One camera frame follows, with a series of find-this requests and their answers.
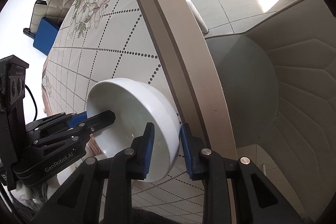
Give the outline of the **grey quilted chair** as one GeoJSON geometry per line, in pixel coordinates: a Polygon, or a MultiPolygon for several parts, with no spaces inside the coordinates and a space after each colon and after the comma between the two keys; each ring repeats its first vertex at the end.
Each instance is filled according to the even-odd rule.
{"type": "Polygon", "coordinates": [[[296,0],[248,31],[206,39],[239,156],[305,223],[335,223],[335,17],[296,0]]]}

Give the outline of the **patterned tablecloth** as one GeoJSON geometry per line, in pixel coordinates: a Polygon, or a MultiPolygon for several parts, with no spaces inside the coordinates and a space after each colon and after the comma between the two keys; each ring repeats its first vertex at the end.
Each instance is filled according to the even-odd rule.
{"type": "Polygon", "coordinates": [[[230,116],[205,38],[185,0],[106,0],[98,26],[70,34],[72,7],[42,74],[48,115],[80,113],[93,85],[124,77],[159,90],[179,124],[236,159],[230,116]]]}

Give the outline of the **blue box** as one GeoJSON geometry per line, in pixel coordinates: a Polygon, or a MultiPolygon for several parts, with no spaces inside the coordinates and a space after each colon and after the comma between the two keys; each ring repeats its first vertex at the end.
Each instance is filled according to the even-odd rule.
{"type": "Polygon", "coordinates": [[[33,47],[47,56],[54,45],[59,29],[60,24],[43,17],[35,34],[33,47]]]}

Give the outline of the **white bowl red roses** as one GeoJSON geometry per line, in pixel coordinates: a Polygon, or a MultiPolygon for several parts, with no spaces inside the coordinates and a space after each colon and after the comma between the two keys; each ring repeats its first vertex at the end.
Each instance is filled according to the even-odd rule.
{"type": "Polygon", "coordinates": [[[155,138],[147,182],[162,180],[172,169],[179,151],[180,124],[169,100],[156,88],[126,78],[104,80],[92,87],[87,99],[90,118],[106,110],[116,119],[112,125],[94,134],[106,157],[130,147],[143,135],[146,124],[154,124],[155,138]]]}

